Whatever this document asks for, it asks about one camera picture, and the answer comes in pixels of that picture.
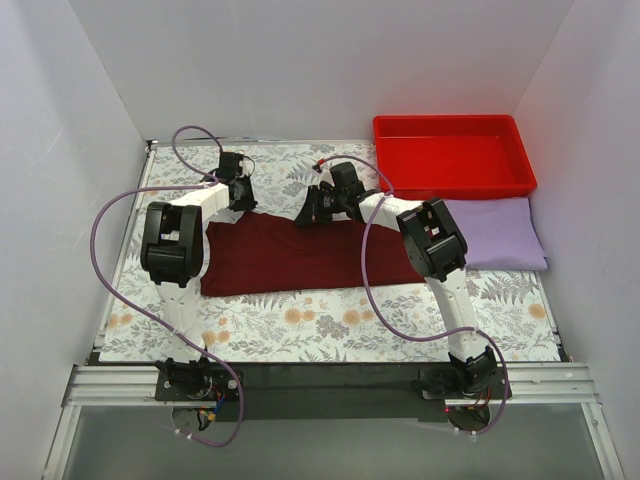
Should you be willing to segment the dark red t shirt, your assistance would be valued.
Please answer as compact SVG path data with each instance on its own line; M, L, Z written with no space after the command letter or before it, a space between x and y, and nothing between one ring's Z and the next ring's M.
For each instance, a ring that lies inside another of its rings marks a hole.
M347 220L299 227L246 212L234 224L210 223L205 297L360 287L365 226Z

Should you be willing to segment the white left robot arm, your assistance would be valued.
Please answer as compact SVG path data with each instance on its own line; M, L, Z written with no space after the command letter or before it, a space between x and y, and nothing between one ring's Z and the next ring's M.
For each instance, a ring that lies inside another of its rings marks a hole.
M204 263L209 220L221 213L244 212L257 206L251 175L255 162L236 152L223 152L219 165L205 175L201 187L169 202L152 202L146 210L141 266L156 287L170 327L169 358L158 364L168 385L200 400L213 389L201 353L205 342L196 327L197 278Z

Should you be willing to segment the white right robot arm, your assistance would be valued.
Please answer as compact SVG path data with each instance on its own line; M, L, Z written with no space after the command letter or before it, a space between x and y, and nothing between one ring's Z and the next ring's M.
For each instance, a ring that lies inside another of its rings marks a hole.
M469 398L488 393L501 356L493 340L479 330L466 288L468 245L444 201L438 198L404 200L395 197L393 189L367 190L353 163L372 167L370 163L351 155L335 155L329 159L341 162L328 170L323 169L324 159L312 166L318 180L308 187L295 224L328 224L336 214L364 224L360 268L366 295L378 319L392 334L406 341L426 343L442 338L448 341L450 366L445 369L442 393ZM396 231L402 237L411 267L435 296L445 325L443 333L410 336L383 317L367 273L368 237L374 225Z

